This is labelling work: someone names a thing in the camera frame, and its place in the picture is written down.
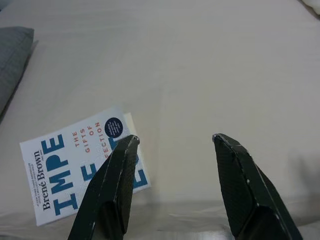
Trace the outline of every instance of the white book cover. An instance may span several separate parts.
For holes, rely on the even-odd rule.
[[[20,143],[40,226],[75,214],[87,186],[117,141],[135,134],[130,114],[110,108],[50,134]],[[138,147],[133,192],[150,182]]]

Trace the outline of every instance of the mattress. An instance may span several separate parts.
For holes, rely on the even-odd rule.
[[[299,1],[13,0],[7,26],[37,44],[0,124],[0,235],[67,238],[75,216],[36,227],[19,143],[112,106],[152,185],[128,238],[228,228],[213,133],[250,151],[296,224],[320,219],[320,21]]]

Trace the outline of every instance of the fabric surface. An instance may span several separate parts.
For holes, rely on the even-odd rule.
[[[306,5],[313,8],[313,10],[320,15],[320,0],[302,0]]]
[[[0,28],[0,113],[20,80],[33,39],[31,28]]]
[[[320,21],[299,1],[14,0],[12,25],[39,42],[0,124],[0,234],[67,238],[74,216],[36,227],[19,143],[112,106],[151,181],[128,239],[228,227],[213,133],[248,149],[297,224],[319,219]]]

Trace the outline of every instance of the circular badge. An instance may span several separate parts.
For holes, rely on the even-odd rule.
[[[109,138],[115,139],[115,138],[120,137],[123,130],[124,130],[124,126],[123,126],[122,122],[116,117],[110,118],[108,121],[106,121],[106,123],[104,125],[105,134]]]

